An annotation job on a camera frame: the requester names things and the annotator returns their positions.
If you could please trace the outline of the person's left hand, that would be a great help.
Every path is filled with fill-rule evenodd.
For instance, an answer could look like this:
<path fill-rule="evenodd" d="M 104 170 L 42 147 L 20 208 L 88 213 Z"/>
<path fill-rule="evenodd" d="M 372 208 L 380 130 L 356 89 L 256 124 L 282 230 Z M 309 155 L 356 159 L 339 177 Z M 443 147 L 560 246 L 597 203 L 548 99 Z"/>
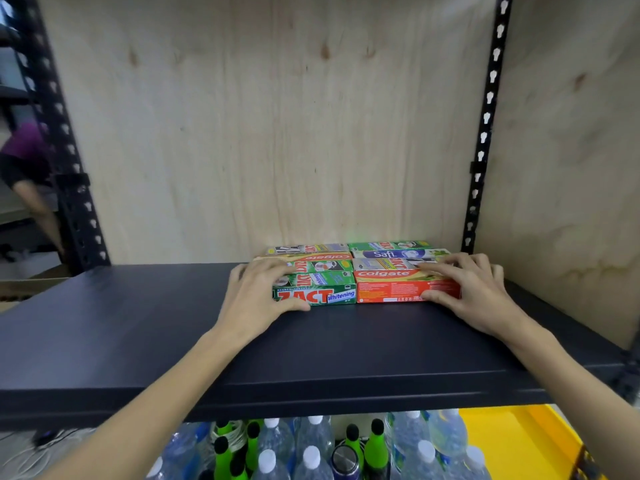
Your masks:
<path fill-rule="evenodd" d="M 287 268 L 280 259 L 266 258 L 247 263 L 238 286 L 230 287 L 229 277 L 215 334 L 243 347 L 265 332 L 281 316 L 273 313 L 273 285 Z"/>

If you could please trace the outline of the person's right hand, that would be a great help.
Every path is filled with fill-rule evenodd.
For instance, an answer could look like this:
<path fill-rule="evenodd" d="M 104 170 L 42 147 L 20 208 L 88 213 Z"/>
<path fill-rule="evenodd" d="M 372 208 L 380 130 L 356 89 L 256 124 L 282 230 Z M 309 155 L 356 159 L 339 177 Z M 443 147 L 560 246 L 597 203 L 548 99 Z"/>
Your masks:
<path fill-rule="evenodd" d="M 474 329 L 487 333 L 505 344 L 516 344 L 532 325 L 530 317 L 509 297 L 505 287 L 493 281 L 487 255 L 476 254 L 477 269 L 425 262 L 419 265 L 425 273 L 437 273 L 453 279 L 460 286 L 462 310 L 450 310 Z"/>

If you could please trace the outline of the green toothpaste box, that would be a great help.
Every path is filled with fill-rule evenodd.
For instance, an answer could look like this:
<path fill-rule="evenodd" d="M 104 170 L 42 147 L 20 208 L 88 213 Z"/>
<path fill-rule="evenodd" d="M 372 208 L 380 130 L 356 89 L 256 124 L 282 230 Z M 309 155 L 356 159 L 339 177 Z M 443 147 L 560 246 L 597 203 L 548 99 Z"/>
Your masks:
<path fill-rule="evenodd" d="M 356 280 L 351 271 L 288 274 L 273 285 L 273 298 L 300 298 L 310 306 L 356 304 Z"/>

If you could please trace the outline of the orange toothpaste box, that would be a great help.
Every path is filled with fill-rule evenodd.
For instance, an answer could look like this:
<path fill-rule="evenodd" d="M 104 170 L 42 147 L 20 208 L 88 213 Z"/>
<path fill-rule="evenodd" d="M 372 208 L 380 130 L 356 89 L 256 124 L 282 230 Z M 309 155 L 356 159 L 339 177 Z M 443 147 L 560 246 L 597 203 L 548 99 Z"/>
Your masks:
<path fill-rule="evenodd" d="M 427 290 L 442 291 L 460 298 L 460 286 L 453 279 L 419 269 L 376 269 L 355 271 L 357 304 L 421 301 Z"/>

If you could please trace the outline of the person's right forearm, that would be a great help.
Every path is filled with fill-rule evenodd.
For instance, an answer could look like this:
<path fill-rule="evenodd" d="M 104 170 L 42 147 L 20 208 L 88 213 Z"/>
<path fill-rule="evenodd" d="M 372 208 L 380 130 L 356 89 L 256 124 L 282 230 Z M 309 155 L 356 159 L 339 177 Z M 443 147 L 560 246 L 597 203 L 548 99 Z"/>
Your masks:
<path fill-rule="evenodd" d="M 549 393 L 604 475 L 609 480 L 640 480 L 640 411 L 527 315 L 516 314 L 502 341 Z"/>

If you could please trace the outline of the person's left forearm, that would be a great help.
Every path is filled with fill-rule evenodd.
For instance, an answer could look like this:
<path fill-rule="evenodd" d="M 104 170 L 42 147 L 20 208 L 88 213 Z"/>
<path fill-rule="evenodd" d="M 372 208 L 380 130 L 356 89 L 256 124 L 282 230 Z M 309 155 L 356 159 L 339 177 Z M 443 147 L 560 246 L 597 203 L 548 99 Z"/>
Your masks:
<path fill-rule="evenodd" d="M 143 480 L 187 414 L 256 336 L 215 326 L 40 480 Z"/>

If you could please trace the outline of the stack of toothpaste cartons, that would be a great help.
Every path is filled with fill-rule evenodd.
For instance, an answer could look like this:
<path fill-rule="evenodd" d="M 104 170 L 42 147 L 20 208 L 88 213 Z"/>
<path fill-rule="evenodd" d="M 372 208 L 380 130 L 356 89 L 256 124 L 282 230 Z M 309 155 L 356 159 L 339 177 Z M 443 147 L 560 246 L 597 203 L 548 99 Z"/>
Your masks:
<path fill-rule="evenodd" d="M 274 246 L 254 260 L 277 258 L 293 274 L 354 273 L 366 269 L 414 269 L 450 254 L 426 241 L 387 241 Z"/>

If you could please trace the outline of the dark metal shelf board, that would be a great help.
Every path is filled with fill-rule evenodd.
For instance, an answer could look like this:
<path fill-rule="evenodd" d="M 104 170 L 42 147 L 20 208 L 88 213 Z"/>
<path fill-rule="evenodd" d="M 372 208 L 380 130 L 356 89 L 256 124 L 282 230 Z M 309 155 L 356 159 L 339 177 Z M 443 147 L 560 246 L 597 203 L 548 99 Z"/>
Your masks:
<path fill-rule="evenodd" d="M 208 331 L 234 264 L 97 267 L 0 314 L 0 428 L 99 426 Z M 496 339 L 430 303 L 285 314 L 187 421 L 551 403 Z"/>

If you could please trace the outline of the plywood side panel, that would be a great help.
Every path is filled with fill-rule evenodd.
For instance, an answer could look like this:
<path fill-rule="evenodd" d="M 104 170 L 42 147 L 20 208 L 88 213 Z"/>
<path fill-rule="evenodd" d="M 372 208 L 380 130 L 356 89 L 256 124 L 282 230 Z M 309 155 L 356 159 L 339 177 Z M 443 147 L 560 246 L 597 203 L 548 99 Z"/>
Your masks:
<path fill-rule="evenodd" d="M 640 324 L 640 0 L 513 0 L 475 250 L 630 347 Z"/>

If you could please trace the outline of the group of clear water bottles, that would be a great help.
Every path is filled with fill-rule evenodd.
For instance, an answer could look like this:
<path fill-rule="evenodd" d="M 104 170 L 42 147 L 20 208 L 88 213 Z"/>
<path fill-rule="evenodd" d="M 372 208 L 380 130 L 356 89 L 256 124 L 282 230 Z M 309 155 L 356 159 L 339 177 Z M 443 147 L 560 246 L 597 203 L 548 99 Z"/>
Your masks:
<path fill-rule="evenodd" d="M 385 424 L 390 480 L 492 480 L 484 453 L 468 443 L 467 427 L 458 409 L 391 412 L 380 420 Z M 228 423 L 230 450 L 244 454 L 244 428 L 249 421 L 183 424 L 145 480 L 199 480 L 203 471 L 214 468 L 215 426 Z M 360 434 L 362 443 L 370 434 L 371 426 L 367 437 Z"/>

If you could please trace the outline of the black metal shelf upright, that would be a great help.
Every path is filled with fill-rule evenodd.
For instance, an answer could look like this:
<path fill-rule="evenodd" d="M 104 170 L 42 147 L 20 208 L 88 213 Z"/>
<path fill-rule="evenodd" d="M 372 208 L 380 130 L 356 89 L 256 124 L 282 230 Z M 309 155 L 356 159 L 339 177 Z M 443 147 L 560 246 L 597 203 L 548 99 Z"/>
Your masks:
<path fill-rule="evenodd" d="M 461 251 L 470 255 L 474 253 L 476 242 L 512 5 L 513 0 L 496 0 L 495 2 L 490 53 L 476 146 L 470 162 L 470 184 L 461 239 Z"/>
<path fill-rule="evenodd" d="M 52 169 L 68 254 L 76 274 L 110 266 L 108 249 L 68 114 L 52 46 L 37 0 L 0 0 L 10 46 L 35 113 Z"/>

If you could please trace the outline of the plywood back panel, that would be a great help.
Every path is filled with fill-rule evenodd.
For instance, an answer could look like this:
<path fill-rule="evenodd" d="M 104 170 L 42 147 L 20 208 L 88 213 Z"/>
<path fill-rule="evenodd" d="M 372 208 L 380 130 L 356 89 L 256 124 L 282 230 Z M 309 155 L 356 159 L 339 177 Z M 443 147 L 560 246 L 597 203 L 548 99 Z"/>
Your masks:
<path fill-rule="evenodd" d="M 460 249 L 496 0 L 38 0 L 111 263 Z"/>

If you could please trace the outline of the group of green black-capped bottles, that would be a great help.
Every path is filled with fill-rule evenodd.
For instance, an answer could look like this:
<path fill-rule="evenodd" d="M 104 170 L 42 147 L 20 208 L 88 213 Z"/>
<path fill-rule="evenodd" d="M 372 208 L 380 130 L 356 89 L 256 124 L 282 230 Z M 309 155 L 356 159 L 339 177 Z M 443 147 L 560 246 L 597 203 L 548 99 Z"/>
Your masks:
<path fill-rule="evenodd" d="M 199 480 L 333 480 L 330 457 L 341 443 L 356 450 L 361 480 L 390 480 L 391 460 L 380 419 L 372 421 L 366 443 L 356 424 L 349 424 L 345 439 L 336 443 L 325 416 L 251 420 L 244 428 L 244 454 L 230 450 L 228 426 L 215 426 L 214 468 L 203 471 Z"/>

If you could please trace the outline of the yellow plastic bin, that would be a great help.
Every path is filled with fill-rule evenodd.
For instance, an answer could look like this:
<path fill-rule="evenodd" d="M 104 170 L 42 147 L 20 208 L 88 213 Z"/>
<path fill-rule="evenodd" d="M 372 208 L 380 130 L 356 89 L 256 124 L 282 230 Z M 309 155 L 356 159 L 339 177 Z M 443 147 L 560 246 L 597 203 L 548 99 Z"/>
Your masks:
<path fill-rule="evenodd" d="M 460 414 L 493 480 L 608 480 L 551 404 L 466 408 Z"/>

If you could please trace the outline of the steel can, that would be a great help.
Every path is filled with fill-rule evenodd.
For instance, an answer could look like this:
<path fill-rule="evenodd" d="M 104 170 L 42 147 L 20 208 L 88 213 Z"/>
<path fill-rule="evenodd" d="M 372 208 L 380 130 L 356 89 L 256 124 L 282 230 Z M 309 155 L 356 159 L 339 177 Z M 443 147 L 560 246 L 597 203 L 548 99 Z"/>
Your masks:
<path fill-rule="evenodd" d="M 330 457 L 333 480 L 361 480 L 362 472 L 358 454 L 352 446 L 341 443 Z"/>

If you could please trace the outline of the cardboard piece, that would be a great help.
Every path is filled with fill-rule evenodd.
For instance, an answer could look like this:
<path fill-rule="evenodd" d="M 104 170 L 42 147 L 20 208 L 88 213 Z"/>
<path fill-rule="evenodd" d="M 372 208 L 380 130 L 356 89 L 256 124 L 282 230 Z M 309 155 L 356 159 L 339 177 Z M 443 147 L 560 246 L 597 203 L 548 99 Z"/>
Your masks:
<path fill-rule="evenodd" d="M 68 277 L 0 281 L 0 303 L 18 303 L 65 282 Z"/>

